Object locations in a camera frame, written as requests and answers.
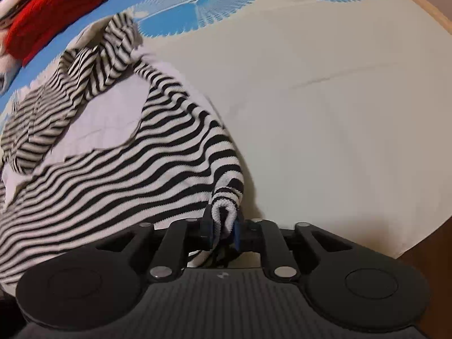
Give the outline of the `red folded blanket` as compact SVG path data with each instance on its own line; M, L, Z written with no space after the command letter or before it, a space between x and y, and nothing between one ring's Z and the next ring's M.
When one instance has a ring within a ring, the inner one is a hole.
M27 65L58 33L105 0L31 0L4 40L5 52Z

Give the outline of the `blue white patterned bedsheet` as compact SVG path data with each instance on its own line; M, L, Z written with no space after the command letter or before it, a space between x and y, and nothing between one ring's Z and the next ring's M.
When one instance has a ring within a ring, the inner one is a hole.
M1 134L61 54L121 12L138 52L224 126L244 176L238 217L305 221L392 257L451 217L451 35L411 0L106 0L19 73ZM44 164L123 144L137 87L95 99Z

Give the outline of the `black white striped garment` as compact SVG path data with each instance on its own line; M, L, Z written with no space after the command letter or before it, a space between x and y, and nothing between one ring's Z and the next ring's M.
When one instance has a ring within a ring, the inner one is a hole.
M162 228L209 213L214 238L238 218L244 176L224 126L187 87L138 52L126 13L113 15L93 44L68 48L52 75L13 109L1 134L1 166L25 177L1 185L1 288L10 295L31 267L137 223ZM123 144L44 158L95 99L129 79L145 94Z

